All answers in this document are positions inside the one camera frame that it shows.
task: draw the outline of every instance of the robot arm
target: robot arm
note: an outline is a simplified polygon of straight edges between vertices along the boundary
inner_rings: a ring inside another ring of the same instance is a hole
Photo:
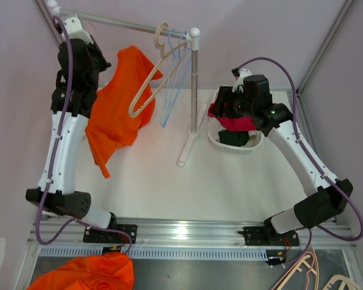
[[[68,81],[68,50],[65,43],[59,46],[58,60],[62,69],[57,73],[56,89],[52,95],[53,127],[50,147],[43,174],[37,188],[27,190],[26,199],[39,206],[47,182],[50,188],[44,210],[68,215],[100,228],[110,225],[112,214],[91,203],[89,193],[75,191],[75,170],[79,154],[80,139],[90,118],[93,103],[97,98],[99,73],[110,67],[94,39],[82,28],[77,16],[64,22],[73,48],[73,82],[68,109],[64,115],[61,136],[57,127],[61,119]],[[60,138],[54,161],[51,181],[48,181],[50,158],[56,138]]]
[[[234,87],[220,87],[211,113],[217,117],[250,117],[257,130],[269,138],[283,153],[307,195],[307,198],[294,207],[265,220],[264,230],[265,233],[269,233],[271,242],[282,238],[282,234],[303,227],[313,228],[342,213],[347,201],[324,179],[324,176],[320,175],[296,140],[293,115],[284,104],[273,103],[269,81],[265,76],[253,76],[247,70],[236,70],[233,73],[238,77]],[[347,179],[340,181],[322,163],[302,135],[300,137],[303,146],[323,168],[325,175],[350,196],[353,190],[350,181]]]

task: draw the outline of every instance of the orange cloth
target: orange cloth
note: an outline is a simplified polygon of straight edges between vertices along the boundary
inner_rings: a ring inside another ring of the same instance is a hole
[[[75,258],[37,278],[28,290],[132,290],[132,260],[122,253]]]
[[[111,155],[118,148],[132,145],[137,131],[151,120],[155,100],[136,118],[128,113],[129,106],[154,65],[135,46],[119,51],[119,62],[112,80],[97,91],[91,116],[85,129],[94,162],[100,167],[105,178],[110,174],[106,167]],[[153,80],[161,79],[157,71]],[[149,85],[138,100],[136,111],[152,95]]]

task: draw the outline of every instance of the white platform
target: white platform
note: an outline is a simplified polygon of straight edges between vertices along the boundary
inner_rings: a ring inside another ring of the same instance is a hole
[[[215,90],[198,90],[199,106]],[[306,196],[281,152],[268,140],[247,155],[214,149],[207,136],[207,116],[187,165],[177,160],[190,125],[191,91],[182,90],[163,129],[160,91],[152,121],[131,147],[117,150],[105,179],[94,165],[87,140],[81,142],[76,188],[122,218],[262,222]],[[275,102],[288,100],[273,92]]]

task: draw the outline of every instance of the laundry basket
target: laundry basket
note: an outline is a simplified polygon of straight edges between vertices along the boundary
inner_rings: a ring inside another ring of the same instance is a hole
[[[215,102],[217,99],[219,89],[216,90],[214,93],[214,97],[212,99],[212,102]],[[208,138],[210,139],[212,145],[218,150],[230,152],[230,153],[237,153],[237,154],[245,154],[253,151],[254,149],[261,146],[262,141],[264,139],[264,135],[260,131],[250,131],[250,140],[247,142],[245,146],[237,147],[237,146],[231,146],[222,144],[219,142],[219,132],[222,130],[226,130],[217,119],[215,118],[209,118],[208,121]]]

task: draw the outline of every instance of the ventilation grille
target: ventilation grille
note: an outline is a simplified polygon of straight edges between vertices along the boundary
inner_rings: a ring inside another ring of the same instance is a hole
[[[133,248],[130,250],[129,256],[132,259],[161,260],[267,260],[265,250],[247,249]]]
[[[45,246],[40,257],[87,257],[101,255],[101,246]]]
[[[102,255],[101,246],[45,246],[41,257],[86,257]],[[266,261],[265,250],[249,249],[193,249],[193,248],[131,248],[132,259],[158,260],[239,260]]]

